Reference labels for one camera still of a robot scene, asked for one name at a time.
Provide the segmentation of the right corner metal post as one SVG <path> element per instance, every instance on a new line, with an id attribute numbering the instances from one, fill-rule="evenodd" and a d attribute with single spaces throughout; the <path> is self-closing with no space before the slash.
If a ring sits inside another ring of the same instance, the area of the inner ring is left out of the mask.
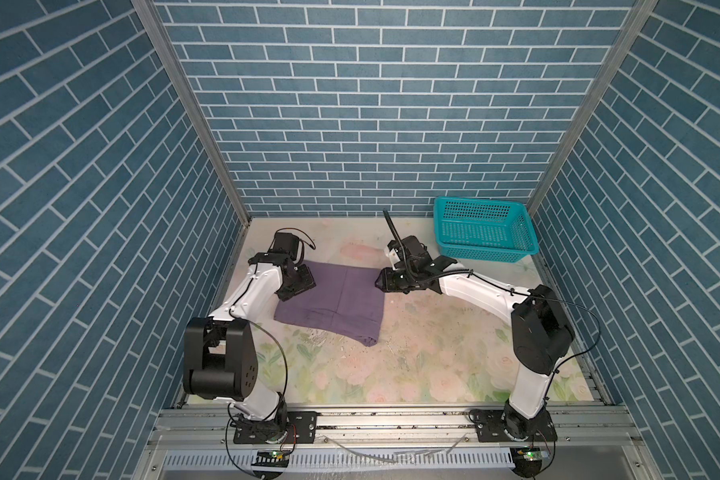
<path id="1" fill-rule="evenodd" d="M 632 5 L 614 44 L 605 55 L 600 69 L 587 90 L 581 105 L 573 115 L 568 129 L 561 136 L 557 149 L 550 157 L 545 171 L 539 178 L 537 187 L 526 204 L 527 211 L 531 217 L 534 217 L 541 207 L 555 178 L 565 165 L 573 147 L 581 137 L 587 123 L 603 99 L 619 67 L 629 53 L 631 46 L 643 29 L 651 13 L 654 11 L 657 3 L 657 0 L 637 0 Z"/>

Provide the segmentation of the purple trousers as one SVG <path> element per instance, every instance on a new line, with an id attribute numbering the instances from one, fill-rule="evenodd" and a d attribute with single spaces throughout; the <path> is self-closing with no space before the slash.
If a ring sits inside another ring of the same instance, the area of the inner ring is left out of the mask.
<path id="1" fill-rule="evenodd" d="M 385 294 L 376 287 L 379 272 L 308 261 L 315 287 L 278 303 L 274 320 L 318 329 L 355 340 L 365 347 L 378 343 L 384 317 Z"/>

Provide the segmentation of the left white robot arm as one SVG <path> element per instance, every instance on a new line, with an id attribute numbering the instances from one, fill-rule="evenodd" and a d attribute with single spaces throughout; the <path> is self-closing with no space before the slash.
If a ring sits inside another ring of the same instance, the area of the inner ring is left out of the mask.
<path id="1" fill-rule="evenodd" d="M 315 286 L 302 261 L 286 253 L 258 253 L 242 283 L 206 317 L 191 319 L 184 331 L 183 389 L 205 400 L 227 401 L 242 417 L 286 422 L 285 393 L 258 381 L 252 328 L 267 302 L 285 302 Z"/>

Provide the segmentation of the green circuit board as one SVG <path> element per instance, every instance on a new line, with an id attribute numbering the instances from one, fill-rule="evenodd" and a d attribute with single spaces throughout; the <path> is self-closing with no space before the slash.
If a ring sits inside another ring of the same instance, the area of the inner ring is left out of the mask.
<path id="1" fill-rule="evenodd" d="M 253 470 L 265 471 L 266 469 L 286 469 L 290 464 L 290 452 L 280 451 L 257 451 L 251 467 Z"/>
<path id="2" fill-rule="evenodd" d="M 536 447 L 511 448 L 510 453 L 514 463 L 513 472 L 525 477 L 538 474 L 548 456 L 546 452 Z"/>

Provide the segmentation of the left green circuit board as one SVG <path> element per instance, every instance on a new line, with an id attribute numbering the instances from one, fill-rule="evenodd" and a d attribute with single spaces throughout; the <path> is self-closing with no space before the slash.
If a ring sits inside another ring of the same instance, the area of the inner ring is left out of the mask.
<path id="1" fill-rule="evenodd" d="M 253 470 L 265 471 L 266 469 L 286 469 L 290 464 L 290 452 L 280 451 L 257 451 L 251 467 Z"/>

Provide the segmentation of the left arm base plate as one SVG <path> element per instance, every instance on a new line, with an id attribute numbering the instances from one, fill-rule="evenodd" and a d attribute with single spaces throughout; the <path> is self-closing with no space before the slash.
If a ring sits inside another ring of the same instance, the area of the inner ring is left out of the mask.
<path id="1" fill-rule="evenodd" d="M 317 427 L 316 411 L 277 413 L 274 420 L 249 420 L 241 414 L 232 417 L 234 444 L 283 445 L 313 444 Z"/>

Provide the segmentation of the right green circuit board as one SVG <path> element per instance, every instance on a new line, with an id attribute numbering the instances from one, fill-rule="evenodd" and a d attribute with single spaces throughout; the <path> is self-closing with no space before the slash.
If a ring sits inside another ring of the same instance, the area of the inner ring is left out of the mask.
<path id="1" fill-rule="evenodd" d="M 538 474 L 548 456 L 546 452 L 536 447 L 511 448 L 510 453 L 514 463 L 513 472 L 525 477 Z"/>

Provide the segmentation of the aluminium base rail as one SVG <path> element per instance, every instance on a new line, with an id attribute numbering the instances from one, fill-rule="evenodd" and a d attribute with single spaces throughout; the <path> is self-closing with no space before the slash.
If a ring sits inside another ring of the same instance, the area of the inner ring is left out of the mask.
<path id="1" fill-rule="evenodd" d="M 234 450 L 295 453 L 304 449 L 340 448 L 355 453 L 361 449 L 393 451 L 454 448 L 536 447 L 546 452 L 542 470 L 545 478 L 626 478 L 656 479 L 658 468 L 651 458 L 643 435 L 626 408 L 598 403 L 552 406 L 548 412 L 558 439 L 555 442 L 480 443 L 468 420 L 471 409 L 499 409 L 476 405 L 414 406 L 296 406 L 291 411 L 316 411 L 317 427 L 313 444 L 234 444 L 234 427 L 221 406 L 190 405 L 162 411 L 136 467 L 138 479 L 157 479 L 164 471 L 163 460 L 174 451 L 231 453 Z M 292 474 L 230 472 L 250 479 L 262 475 L 285 479 Z"/>

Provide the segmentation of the teal plastic basket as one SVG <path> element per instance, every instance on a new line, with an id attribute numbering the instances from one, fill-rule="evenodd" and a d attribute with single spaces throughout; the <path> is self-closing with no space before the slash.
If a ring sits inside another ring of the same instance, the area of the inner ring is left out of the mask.
<path id="1" fill-rule="evenodd" d="M 517 202 L 438 197 L 434 231 L 439 252 L 455 259 L 516 263 L 539 251 L 531 218 Z"/>

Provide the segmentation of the corner metal post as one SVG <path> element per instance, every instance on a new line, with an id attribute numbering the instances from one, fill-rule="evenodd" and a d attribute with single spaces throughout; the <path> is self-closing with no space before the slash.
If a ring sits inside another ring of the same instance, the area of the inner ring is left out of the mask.
<path id="1" fill-rule="evenodd" d="M 192 90 L 187 75 L 170 41 L 154 1 L 133 0 L 132 5 L 152 43 L 163 68 L 219 178 L 243 228 L 250 224 L 250 215 L 239 195 L 210 126 Z"/>
<path id="2" fill-rule="evenodd" d="M 587 123 L 603 99 L 619 67 L 629 53 L 631 46 L 643 29 L 651 13 L 654 11 L 657 3 L 657 0 L 637 0 L 632 5 L 614 44 L 605 55 L 600 69 L 587 90 L 581 105 L 573 115 L 568 129 L 561 136 L 557 149 L 550 157 L 545 171 L 539 178 L 537 187 L 526 204 L 527 211 L 531 217 L 534 217 L 541 207 L 555 178 L 565 165 L 573 147 L 581 137 Z"/>

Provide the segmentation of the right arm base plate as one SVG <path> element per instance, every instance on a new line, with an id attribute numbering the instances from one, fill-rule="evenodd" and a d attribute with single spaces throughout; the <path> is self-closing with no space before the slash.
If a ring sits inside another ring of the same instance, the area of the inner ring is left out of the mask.
<path id="1" fill-rule="evenodd" d="M 474 425 L 480 443 L 531 442 L 551 444 L 558 439 L 550 413 L 543 407 L 527 419 L 509 404 L 503 409 L 471 409 L 468 420 Z"/>

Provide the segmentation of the left corner metal post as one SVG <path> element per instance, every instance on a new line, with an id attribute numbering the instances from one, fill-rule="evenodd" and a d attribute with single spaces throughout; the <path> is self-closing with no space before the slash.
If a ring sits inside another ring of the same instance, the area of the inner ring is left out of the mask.
<path id="1" fill-rule="evenodd" d="M 187 75 L 170 41 L 154 1 L 133 0 L 132 5 L 152 43 L 163 68 L 219 178 L 243 228 L 250 224 L 250 215 L 239 195 L 210 126 L 192 90 Z"/>

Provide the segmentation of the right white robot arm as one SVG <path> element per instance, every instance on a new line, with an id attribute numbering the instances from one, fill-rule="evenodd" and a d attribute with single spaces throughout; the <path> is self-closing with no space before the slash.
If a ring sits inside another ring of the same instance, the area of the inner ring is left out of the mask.
<path id="1" fill-rule="evenodd" d="M 511 327 L 511 345 L 520 366 L 501 420 L 507 436 L 528 440 L 549 419 L 549 388 L 575 339 L 556 293 L 545 285 L 515 287 L 480 275 L 449 257 L 421 268 L 398 262 L 385 267 L 375 282 L 384 293 L 432 290 L 480 307 Z"/>

